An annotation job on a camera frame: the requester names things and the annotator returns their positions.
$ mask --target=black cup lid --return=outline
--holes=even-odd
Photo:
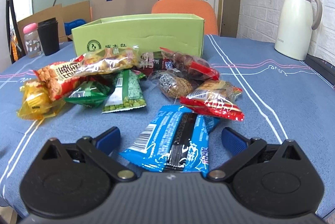
[[[48,20],[42,21],[38,23],[38,27],[42,27],[42,26],[47,26],[49,24],[53,24],[53,23],[57,23],[56,18],[50,18]]]

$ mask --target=red snack package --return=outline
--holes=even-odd
[[[198,114],[211,115],[236,121],[243,121],[243,112],[234,104],[242,89],[223,80],[207,80],[180,103]]]
[[[162,53],[171,60],[174,66],[181,71],[183,74],[186,74],[188,77],[194,80],[218,80],[220,73],[211,68],[209,63],[204,59],[183,54],[180,52],[171,51],[166,48],[160,48]]]
[[[73,75],[79,68],[81,60],[82,56],[73,62],[54,62],[34,71],[38,79],[46,83],[51,101],[67,96],[80,85],[83,78]]]

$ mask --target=white thermos jug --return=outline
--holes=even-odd
[[[311,0],[285,0],[281,10],[277,40],[274,48],[293,59],[306,59],[312,30],[318,28],[322,16],[322,4],[315,0],[316,16],[313,21]]]

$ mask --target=plastic water bottle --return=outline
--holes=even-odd
[[[39,34],[37,33],[37,23],[32,23],[23,28],[24,41],[27,49],[27,56],[34,58],[43,53]]]

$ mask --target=black cup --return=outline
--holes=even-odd
[[[39,22],[37,32],[46,56],[59,51],[58,22],[56,21],[56,18]]]

